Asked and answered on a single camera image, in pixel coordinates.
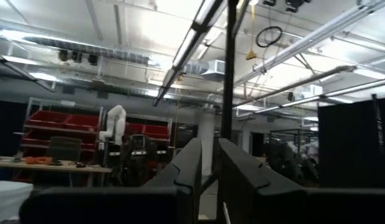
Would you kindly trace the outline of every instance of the orange object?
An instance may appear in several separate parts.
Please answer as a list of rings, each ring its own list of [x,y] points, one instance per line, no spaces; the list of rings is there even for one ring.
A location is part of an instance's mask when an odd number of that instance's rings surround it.
[[[38,157],[36,158],[36,163],[49,165],[52,162],[52,160],[53,160],[52,157]]]
[[[32,156],[25,157],[25,163],[26,164],[35,164],[36,158],[33,158]]]

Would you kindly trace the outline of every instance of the ceiling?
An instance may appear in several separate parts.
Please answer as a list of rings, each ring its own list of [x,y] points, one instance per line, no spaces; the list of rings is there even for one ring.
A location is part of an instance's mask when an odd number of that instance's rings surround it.
[[[11,54],[16,58],[28,58],[39,62],[33,72],[45,71],[51,75],[78,75],[75,71],[100,74],[106,82],[119,84],[119,79],[131,80],[149,89],[161,85],[166,71],[182,44],[184,36],[196,15],[201,0],[0,0],[0,21],[11,22],[22,28],[33,30],[33,33],[72,39],[80,43],[92,44],[116,49],[138,52],[155,61],[156,65],[142,65],[133,62],[104,58],[101,66],[89,65],[83,56],[82,63],[61,62],[59,50],[39,44],[3,39],[0,36],[0,55]],[[285,11],[286,5],[279,1],[270,8],[261,4],[254,6],[254,19],[251,19],[252,8],[249,6],[236,38],[235,79],[240,79],[252,71],[252,67],[263,60],[277,55],[281,50],[304,36],[307,36],[343,12],[355,6],[356,0],[329,0],[305,3],[296,14]],[[208,47],[200,45],[192,56],[192,63],[224,60],[226,47],[226,15],[224,12],[215,26],[206,36]],[[267,49],[252,45],[254,38],[261,30],[272,26],[280,26],[284,35],[281,40]],[[336,35],[336,39],[326,39],[302,55],[316,73],[331,70],[340,65],[365,64],[385,75],[385,62],[369,64],[375,58],[385,57],[385,8],[365,17],[347,27]],[[257,58],[246,60],[252,49]],[[297,59],[291,58],[273,68],[268,68],[266,75],[249,80],[247,97],[262,95],[285,85],[311,77],[312,71],[305,68]],[[341,73],[322,82],[314,84],[322,86],[324,92],[338,90],[377,80],[370,75]],[[209,99],[208,94],[216,94],[221,99],[221,82],[205,80],[199,74],[188,74],[183,81],[184,90],[207,93],[202,98]],[[234,90],[235,100],[243,100],[244,88]],[[341,98],[359,101],[370,98],[371,93],[385,96],[385,86],[368,91],[351,93]],[[282,103],[287,99],[278,95],[267,100],[267,103]],[[303,108],[315,108],[316,104],[303,105]]]

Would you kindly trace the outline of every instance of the black office chair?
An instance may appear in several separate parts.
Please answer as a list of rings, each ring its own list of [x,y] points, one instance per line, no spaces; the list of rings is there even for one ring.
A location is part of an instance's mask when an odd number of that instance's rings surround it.
[[[52,157],[53,161],[63,160],[78,162],[80,158],[81,147],[81,139],[59,136],[51,137],[46,156]],[[73,186],[71,173],[69,174],[69,184],[71,187]]]

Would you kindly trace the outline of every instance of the floor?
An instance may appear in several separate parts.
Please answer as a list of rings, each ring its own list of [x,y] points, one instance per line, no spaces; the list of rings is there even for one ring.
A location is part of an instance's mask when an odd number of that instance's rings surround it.
[[[217,181],[213,183],[202,195],[199,202],[200,219],[216,219]]]

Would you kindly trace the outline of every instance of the white column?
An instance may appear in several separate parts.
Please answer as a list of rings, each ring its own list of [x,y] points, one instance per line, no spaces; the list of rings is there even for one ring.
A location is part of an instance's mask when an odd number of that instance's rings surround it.
[[[198,138],[202,144],[202,175],[212,173],[213,137],[215,131],[215,114],[202,112],[198,119]]]
[[[241,143],[242,143],[242,150],[244,150],[247,153],[250,153],[250,131],[248,130],[242,131]]]

